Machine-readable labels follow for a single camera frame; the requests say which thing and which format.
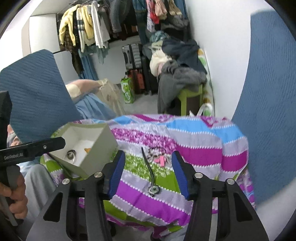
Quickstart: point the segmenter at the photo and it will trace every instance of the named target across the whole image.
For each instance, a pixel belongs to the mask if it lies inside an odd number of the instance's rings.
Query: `screw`
[[[202,177],[203,177],[203,174],[202,174],[201,172],[196,172],[196,173],[194,174],[194,176],[195,176],[196,178],[202,178]]]
[[[233,179],[231,179],[231,178],[228,178],[228,179],[227,179],[227,183],[228,183],[229,185],[233,185],[233,184],[235,183],[235,181],[234,181]]]
[[[101,177],[101,176],[103,176],[103,173],[101,173],[101,172],[96,172],[96,173],[94,174],[94,177],[96,177],[96,178],[99,178],[99,177]]]
[[[63,181],[62,181],[62,184],[66,185],[70,182],[70,179],[68,178],[65,178]]]

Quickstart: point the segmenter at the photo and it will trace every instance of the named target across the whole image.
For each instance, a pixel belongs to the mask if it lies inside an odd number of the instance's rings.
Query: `floor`
[[[157,114],[157,94],[155,95],[136,95],[136,100],[132,104],[126,104],[121,99],[121,103],[127,115],[132,114]]]

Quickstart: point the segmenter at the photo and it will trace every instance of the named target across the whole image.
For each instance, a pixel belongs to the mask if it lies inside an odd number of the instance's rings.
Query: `human hand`
[[[11,190],[9,187],[0,183],[0,195],[5,197],[10,197],[15,203],[12,203],[9,206],[9,210],[15,214],[15,218],[24,219],[27,216],[28,208],[27,203],[28,199],[25,196],[25,179],[22,174],[20,174],[17,178],[17,188],[15,190]]]

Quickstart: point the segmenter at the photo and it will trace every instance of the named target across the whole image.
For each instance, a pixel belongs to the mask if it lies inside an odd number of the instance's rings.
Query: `open box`
[[[68,123],[56,137],[63,137],[66,146],[50,155],[74,174],[88,178],[95,172],[102,171],[117,147],[117,141],[109,126],[105,123],[83,125]],[[68,159],[67,152],[75,150],[74,160]]]

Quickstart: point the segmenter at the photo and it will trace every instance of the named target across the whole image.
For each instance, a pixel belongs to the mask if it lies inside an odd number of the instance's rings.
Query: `gray pants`
[[[24,241],[49,196],[56,189],[51,176],[45,167],[40,164],[34,165],[29,169],[25,176],[25,184],[25,194],[28,198],[28,215],[17,230],[20,238]]]

